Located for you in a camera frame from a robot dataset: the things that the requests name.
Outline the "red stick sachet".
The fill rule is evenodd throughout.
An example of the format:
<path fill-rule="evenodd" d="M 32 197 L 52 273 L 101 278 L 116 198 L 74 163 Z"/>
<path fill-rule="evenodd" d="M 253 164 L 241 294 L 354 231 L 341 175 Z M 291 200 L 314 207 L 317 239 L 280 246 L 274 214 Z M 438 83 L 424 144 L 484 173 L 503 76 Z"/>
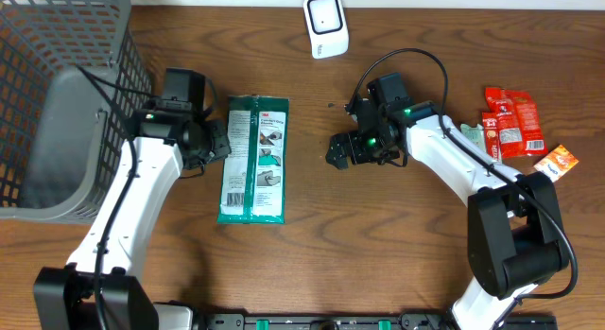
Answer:
<path fill-rule="evenodd" d="M 496 113 L 484 112 L 482 122 L 486 152 L 497 162 L 502 162 Z"/>

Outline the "dark green package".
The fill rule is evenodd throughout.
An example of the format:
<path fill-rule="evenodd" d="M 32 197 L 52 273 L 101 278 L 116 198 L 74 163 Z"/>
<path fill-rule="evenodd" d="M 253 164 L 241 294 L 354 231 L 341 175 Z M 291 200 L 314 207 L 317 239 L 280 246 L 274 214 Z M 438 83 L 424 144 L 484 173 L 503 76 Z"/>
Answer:
<path fill-rule="evenodd" d="M 231 96 L 219 224 L 285 222 L 285 153 L 289 100 Z"/>

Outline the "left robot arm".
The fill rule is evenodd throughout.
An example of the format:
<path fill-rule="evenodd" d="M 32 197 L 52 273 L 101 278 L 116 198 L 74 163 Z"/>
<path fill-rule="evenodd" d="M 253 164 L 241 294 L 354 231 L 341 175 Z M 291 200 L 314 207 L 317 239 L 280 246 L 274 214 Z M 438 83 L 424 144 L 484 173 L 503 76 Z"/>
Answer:
<path fill-rule="evenodd" d="M 203 329 L 193 306 L 154 303 L 140 281 L 164 201 L 183 171 L 204 175 L 231 152 L 224 123 L 212 118 L 214 83 L 169 68 L 160 96 L 118 118 L 125 141 L 118 170 L 93 225 L 60 268 L 44 267 L 33 286 L 44 329 Z"/>

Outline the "light green wipes pack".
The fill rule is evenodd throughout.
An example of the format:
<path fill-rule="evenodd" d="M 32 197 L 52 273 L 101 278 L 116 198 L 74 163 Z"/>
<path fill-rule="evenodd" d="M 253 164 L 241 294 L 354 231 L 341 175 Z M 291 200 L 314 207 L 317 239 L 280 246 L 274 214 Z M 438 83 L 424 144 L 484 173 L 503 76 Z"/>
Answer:
<path fill-rule="evenodd" d="M 472 127 L 467 124 L 460 125 L 461 133 L 469 139 L 474 145 L 476 145 L 483 152 L 486 152 L 486 141 L 485 141 L 485 131 L 482 125 L 477 124 Z"/>

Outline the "small orange white box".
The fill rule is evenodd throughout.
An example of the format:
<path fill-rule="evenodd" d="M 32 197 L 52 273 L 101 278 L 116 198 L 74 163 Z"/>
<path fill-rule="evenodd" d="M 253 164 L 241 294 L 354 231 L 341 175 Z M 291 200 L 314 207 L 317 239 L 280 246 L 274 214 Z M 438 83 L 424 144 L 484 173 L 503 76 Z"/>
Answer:
<path fill-rule="evenodd" d="M 552 182 L 556 182 L 578 163 L 579 159 L 565 146 L 558 145 L 533 167 L 545 174 Z"/>

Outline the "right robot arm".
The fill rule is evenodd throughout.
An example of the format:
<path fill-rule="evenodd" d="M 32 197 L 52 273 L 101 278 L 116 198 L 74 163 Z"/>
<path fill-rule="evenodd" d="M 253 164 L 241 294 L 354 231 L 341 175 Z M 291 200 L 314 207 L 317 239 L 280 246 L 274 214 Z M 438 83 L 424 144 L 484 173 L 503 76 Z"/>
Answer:
<path fill-rule="evenodd" d="M 535 288 L 578 268 L 562 227 L 553 182 L 523 175 L 468 140 L 432 101 L 414 103 L 399 74 L 371 81 L 346 112 L 356 130 L 334 135 L 326 161 L 404 167 L 414 159 L 436 173 L 467 207 L 468 261 L 474 275 L 443 323 L 450 329 L 497 329 Z"/>

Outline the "red snack bag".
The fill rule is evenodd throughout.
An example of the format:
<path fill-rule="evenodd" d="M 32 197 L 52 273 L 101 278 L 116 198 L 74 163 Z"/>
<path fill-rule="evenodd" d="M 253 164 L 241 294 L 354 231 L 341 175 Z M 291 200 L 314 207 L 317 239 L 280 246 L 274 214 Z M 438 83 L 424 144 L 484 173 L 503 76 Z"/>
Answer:
<path fill-rule="evenodd" d="M 485 98 L 495 113 L 503 158 L 547 154 L 537 104 L 528 92 L 487 87 Z"/>

